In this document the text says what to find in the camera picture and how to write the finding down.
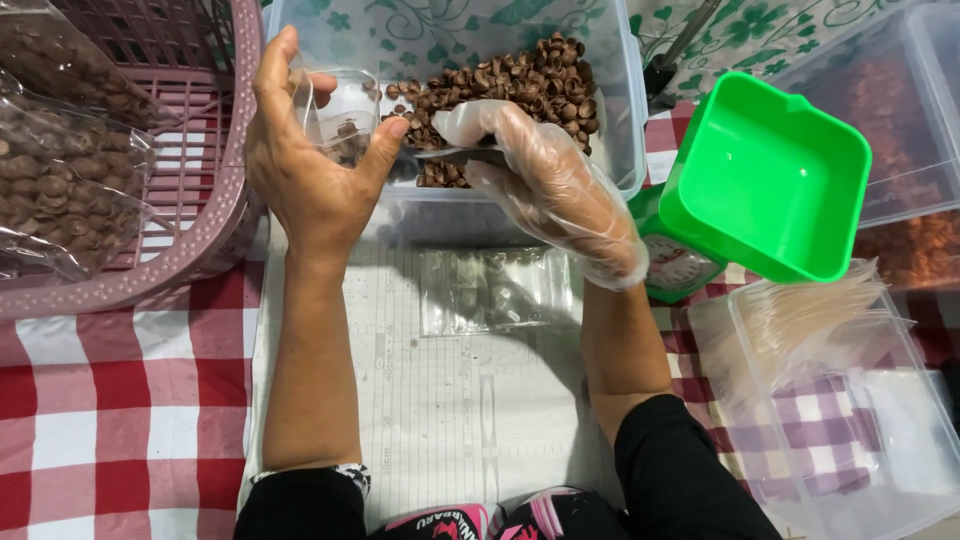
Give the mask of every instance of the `purple checkered cloth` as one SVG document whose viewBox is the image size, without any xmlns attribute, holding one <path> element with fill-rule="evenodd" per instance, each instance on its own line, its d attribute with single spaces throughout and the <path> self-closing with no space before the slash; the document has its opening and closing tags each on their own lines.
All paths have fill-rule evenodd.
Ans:
<svg viewBox="0 0 960 540">
<path fill-rule="evenodd" d="M 777 420 L 789 447 L 789 458 L 778 443 L 765 411 L 756 424 L 738 420 L 728 426 L 735 442 L 743 478 L 754 497 L 793 498 L 794 477 L 803 479 L 810 495 L 848 493 L 870 484 L 880 451 L 876 419 L 871 409 L 856 406 L 845 379 L 833 376 L 792 385 L 773 396 Z"/>
</svg>

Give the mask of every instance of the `metal rod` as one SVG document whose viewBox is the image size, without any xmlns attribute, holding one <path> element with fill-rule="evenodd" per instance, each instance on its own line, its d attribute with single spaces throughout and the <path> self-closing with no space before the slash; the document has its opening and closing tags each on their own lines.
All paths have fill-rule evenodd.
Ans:
<svg viewBox="0 0 960 540">
<path fill-rule="evenodd" d="M 686 46 L 690 44 L 690 41 L 696 37 L 697 33 L 700 32 L 700 29 L 707 24 L 707 19 L 713 15 L 713 12 L 716 11 L 722 1 L 723 0 L 704 0 L 704 3 L 700 5 L 697 12 L 693 14 L 693 18 L 690 19 L 690 22 L 686 23 L 684 29 L 680 31 L 680 34 L 674 39 L 673 44 L 670 45 L 670 48 L 667 49 L 663 55 L 662 65 L 670 65 L 676 61 L 680 53 L 682 53 Z"/>
</svg>

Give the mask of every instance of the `bag of nut shells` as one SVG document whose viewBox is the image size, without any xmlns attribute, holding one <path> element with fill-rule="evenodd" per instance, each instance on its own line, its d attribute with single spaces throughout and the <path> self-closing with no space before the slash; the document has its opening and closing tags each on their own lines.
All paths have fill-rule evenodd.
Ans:
<svg viewBox="0 0 960 540">
<path fill-rule="evenodd" d="M 53 268 L 72 282 L 95 277 L 135 239 L 152 207 L 81 180 L 62 161 L 20 157 L 18 180 L 0 180 L 0 252 Z M 10 169 L 0 169 L 0 174 Z"/>
<path fill-rule="evenodd" d="M 139 199 L 156 164 L 153 144 L 143 132 L 32 95 L 0 70 L 0 181 L 35 182 L 58 160 L 84 180 Z"/>
<path fill-rule="evenodd" d="M 180 123 L 47 0 L 0 0 L 0 66 L 33 92 L 138 130 Z"/>
</svg>

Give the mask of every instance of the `hand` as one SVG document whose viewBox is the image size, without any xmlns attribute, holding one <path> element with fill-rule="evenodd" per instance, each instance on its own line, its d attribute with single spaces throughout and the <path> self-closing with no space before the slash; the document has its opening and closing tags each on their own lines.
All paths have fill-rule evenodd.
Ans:
<svg viewBox="0 0 960 540">
<path fill-rule="evenodd" d="M 532 236 L 578 258 L 591 282 L 623 290 L 646 276 L 649 256 L 613 182 L 559 126 L 539 124 L 507 101 L 462 103 L 433 125 L 455 146 L 493 134 L 512 170 L 481 161 L 464 178 Z"/>
<path fill-rule="evenodd" d="M 288 64 L 297 51 L 297 31 L 287 26 L 267 45 L 253 79 L 257 108 L 247 127 L 247 180 L 286 231 L 288 257 L 346 268 L 409 124 L 402 117 L 380 124 L 355 169 L 328 160 L 293 113 Z M 319 73 L 311 79 L 322 107 L 337 81 Z"/>
</svg>

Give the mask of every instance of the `black shirt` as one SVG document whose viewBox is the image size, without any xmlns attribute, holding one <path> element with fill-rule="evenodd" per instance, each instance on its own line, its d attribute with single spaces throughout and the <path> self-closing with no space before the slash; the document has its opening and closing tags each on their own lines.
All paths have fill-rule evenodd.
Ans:
<svg viewBox="0 0 960 540">
<path fill-rule="evenodd" d="M 613 454 L 629 515 L 616 521 L 622 537 L 780 538 L 759 505 L 720 464 L 707 432 L 680 398 L 656 396 L 634 407 L 620 426 Z M 558 514 L 564 507 L 557 505 Z M 597 521 L 605 523 L 604 528 L 614 522 Z M 590 536 L 599 538 L 596 532 Z M 241 510 L 233 535 L 236 540 L 365 536 L 360 491 L 332 469 L 302 469 L 262 479 Z M 564 540 L 576 538 L 568 533 Z"/>
</svg>

